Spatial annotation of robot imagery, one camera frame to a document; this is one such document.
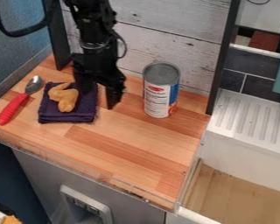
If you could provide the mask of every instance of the metal can rim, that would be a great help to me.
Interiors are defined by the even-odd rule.
[[[167,66],[170,66],[170,67],[173,67],[176,71],[177,71],[177,79],[176,79],[176,81],[175,81],[175,83],[170,83],[170,82],[168,82],[168,83],[165,83],[165,84],[158,84],[158,83],[153,83],[153,82],[151,82],[152,84],[155,84],[155,85],[159,85],[159,86],[166,86],[166,85],[176,85],[176,84],[179,84],[179,79],[180,79],[180,69],[176,66],[176,65],[174,65],[174,64],[172,64],[171,62],[167,62],[167,61],[155,61],[155,62],[152,62],[152,63],[150,63],[149,65],[147,65],[144,69],[143,69],[143,77],[144,77],[144,79],[145,79],[145,77],[147,77],[147,69],[148,68],[150,68],[150,67],[152,67],[152,66],[155,66],[155,65],[159,65],[159,64],[166,64]]]

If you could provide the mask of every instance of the wooden shelf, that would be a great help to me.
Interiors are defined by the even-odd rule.
[[[10,123],[0,126],[0,141],[173,209],[209,121],[204,114],[207,98],[180,92],[176,114],[152,118],[143,111],[142,81],[124,72],[128,75],[128,93],[115,109],[107,110],[104,89],[100,87],[94,124],[39,124],[41,90]],[[57,71],[50,56],[0,99],[0,111],[24,91],[35,74],[45,81],[74,80],[72,67]]]

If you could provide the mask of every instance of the can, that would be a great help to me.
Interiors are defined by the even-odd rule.
[[[180,71],[168,62],[154,62],[143,70],[143,106],[146,114],[165,118],[177,108]]]

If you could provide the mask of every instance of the white can label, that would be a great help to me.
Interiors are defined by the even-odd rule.
[[[157,118],[169,115],[171,86],[158,86],[144,81],[144,111]]]

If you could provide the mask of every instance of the can lid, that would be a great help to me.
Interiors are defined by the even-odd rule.
[[[175,85],[179,83],[179,68],[168,62],[154,62],[143,70],[146,81],[156,85]]]

